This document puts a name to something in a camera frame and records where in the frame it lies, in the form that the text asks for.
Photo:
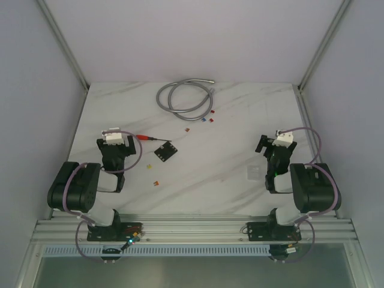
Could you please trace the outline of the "black fuse box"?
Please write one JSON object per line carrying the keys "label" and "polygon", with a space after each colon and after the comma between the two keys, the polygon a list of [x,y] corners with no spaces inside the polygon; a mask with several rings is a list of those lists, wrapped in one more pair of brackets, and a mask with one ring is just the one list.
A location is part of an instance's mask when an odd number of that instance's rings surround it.
{"label": "black fuse box", "polygon": [[162,144],[158,149],[154,151],[154,154],[162,161],[167,161],[170,157],[177,153],[177,149],[172,145],[170,141]]}

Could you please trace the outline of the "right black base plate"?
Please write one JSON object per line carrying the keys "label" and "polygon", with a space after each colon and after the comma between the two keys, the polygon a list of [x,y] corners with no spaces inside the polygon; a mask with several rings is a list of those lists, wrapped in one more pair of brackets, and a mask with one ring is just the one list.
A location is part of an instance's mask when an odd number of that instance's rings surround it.
{"label": "right black base plate", "polygon": [[300,241],[301,233],[295,226],[282,226],[267,222],[248,222],[247,235],[249,241]]}

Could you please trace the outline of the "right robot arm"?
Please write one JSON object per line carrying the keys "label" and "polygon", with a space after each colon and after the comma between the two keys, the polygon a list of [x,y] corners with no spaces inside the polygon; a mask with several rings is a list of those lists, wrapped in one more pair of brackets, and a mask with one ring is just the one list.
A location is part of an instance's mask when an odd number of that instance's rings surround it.
{"label": "right robot arm", "polygon": [[248,223],[250,238],[286,241],[300,237],[299,223],[340,208],[341,193],[328,165],[291,163],[296,146],[292,133],[275,139],[266,135],[260,137],[255,152],[265,149],[266,189],[271,194],[290,194],[293,201],[272,209],[264,222]]}

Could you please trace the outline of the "red handled screwdriver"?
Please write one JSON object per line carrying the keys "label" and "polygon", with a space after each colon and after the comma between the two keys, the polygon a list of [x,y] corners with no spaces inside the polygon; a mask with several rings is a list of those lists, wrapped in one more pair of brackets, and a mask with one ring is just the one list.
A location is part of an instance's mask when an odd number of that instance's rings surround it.
{"label": "red handled screwdriver", "polygon": [[141,134],[137,134],[136,137],[140,141],[165,141],[165,142],[169,141],[169,140],[166,140],[166,139],[158,139],[158,138],[154,138],[154,137],[150,137],[150,136],[146,136],[146,135],[141,135]]}

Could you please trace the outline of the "aluminium mounting rail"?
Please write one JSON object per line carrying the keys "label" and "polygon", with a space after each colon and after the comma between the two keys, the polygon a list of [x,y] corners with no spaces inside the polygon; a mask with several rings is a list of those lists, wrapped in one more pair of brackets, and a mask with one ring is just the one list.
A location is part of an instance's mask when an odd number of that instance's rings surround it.
{"label": "aluminium mounting rail", "polygon": [[[247,242],[245,224],[263,222],[264,217],[246,215],[128,215],[121,216],[123,222],[140,222],[143,241],[148,244],[235,244]],[[70,244],[75,231],[79,239],[86,241],[86,225],[78,227],[79,220],[64,212],[54,212],[51,219],[37,221],[32,242]],[[317,243],[357,242],[353,222],[339,219],[334,213],[312,219],[310,225],[300,226],[302,242],[309,243],[315,237]]]}

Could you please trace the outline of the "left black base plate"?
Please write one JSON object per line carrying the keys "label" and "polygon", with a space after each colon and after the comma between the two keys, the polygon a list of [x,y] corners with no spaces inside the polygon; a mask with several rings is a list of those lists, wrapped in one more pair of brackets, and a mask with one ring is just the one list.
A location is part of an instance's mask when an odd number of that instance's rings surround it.
{"label": "left black base plate", "polygon": [[88,226],[89,242],[124,242],[142,231],[140,222],[123,222],[111,226]]}

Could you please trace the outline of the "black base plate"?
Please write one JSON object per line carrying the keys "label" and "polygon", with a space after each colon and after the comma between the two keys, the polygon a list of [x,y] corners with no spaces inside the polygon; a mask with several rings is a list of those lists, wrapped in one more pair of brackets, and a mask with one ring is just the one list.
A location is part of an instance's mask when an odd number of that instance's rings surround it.
{"label": "black base plate", "polygon": [[111,226],[88,226],[89,242],[124,242],[142,231],[140,222],[123,222]]}
{"label": "black base plate", "polygon": [[301,233],[295,226],[282,226],[267,222],[248,222],[247,235],[249,241],[300,241]]}

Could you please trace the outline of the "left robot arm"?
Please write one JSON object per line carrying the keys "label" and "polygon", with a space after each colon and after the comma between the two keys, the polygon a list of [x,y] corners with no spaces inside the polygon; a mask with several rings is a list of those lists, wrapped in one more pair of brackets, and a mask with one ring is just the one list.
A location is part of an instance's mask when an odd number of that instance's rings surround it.
{"label": "left robot arm", "polygon": [[97,199],[99,193],[120,193],[125,184],[125,159],[136,154],[134,137],[112,133],[97,139],[102,163],[66,161],[47,194],[52,209],[67,212],[85,221],[89,241],[122,241],[127,224],[119,212]]}

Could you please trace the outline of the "clear fuse box cover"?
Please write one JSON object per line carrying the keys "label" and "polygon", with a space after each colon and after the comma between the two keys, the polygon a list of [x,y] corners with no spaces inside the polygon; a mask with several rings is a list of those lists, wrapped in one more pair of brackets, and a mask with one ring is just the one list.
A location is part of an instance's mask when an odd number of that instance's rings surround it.
{"label": "clear fuse box cover", "polygon": [[260,167],[255,165],[247,166],[247,180],[258,181],[260,179]]}

